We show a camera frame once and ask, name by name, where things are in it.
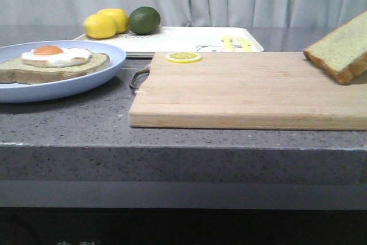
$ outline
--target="toast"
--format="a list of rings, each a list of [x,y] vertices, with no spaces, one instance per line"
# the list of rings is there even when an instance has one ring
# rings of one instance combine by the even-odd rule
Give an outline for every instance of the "toast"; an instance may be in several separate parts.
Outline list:
[[[306,59],[348,84],[367,70],[367,11],[304,48]]]
[[[17,56],[0,63],[0,83],[48,83],[85,76],[109,66],[110,57],[105,53],[91,53],[87,63],[68,67],[37,67],[24,64],[21,56]]]

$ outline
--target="white tray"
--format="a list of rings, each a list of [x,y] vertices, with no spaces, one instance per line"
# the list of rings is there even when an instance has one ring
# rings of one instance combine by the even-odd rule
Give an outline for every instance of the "white tray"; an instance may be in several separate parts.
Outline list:
[[[227,27],[160,27],[155,33],[145,36],[128,32],[95,40],[83,34],[74,40],[111,44],[123,49],[129,57],[153,57],[155,52],[223,52],[221,39],[224,34],[233,37],[235,52],[242,52],[236,37],[244,37],[251,42],[254,52],[264,50],[246,29]]]

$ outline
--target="egg white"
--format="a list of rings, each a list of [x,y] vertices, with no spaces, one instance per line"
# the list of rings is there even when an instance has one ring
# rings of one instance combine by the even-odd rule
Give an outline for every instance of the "egg white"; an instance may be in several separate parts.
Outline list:
[[[30,52],[22,54],[24,64],[37,67],[68,67],[87,63],[91,57],[88,49],[61,48],[63,53],[55,55],[35,55],[32,49]]]

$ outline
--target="light blue plate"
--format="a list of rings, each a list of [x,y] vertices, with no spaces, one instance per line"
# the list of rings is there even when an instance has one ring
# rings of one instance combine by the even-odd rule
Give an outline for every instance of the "light blue plate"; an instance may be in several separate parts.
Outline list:
[[[56,45],[64,48],[87,48],[91,52],[106,53],[111,66],[102,71],[73,79],[42,84],[0,84],[0,103],[29,103],[63,98],[93,89],[111,80],[126,59],[126,52],[118,47],[88,41],[41,41],[0,47],[0,63],[15,58],[41,45]]]

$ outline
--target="cutting board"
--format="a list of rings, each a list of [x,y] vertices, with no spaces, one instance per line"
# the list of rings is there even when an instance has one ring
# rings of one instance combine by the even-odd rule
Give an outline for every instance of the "cutting board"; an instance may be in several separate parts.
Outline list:
[[[156,53],[131,106],[136,127],[367,130],[367,77],[340,85],[302,53]]]

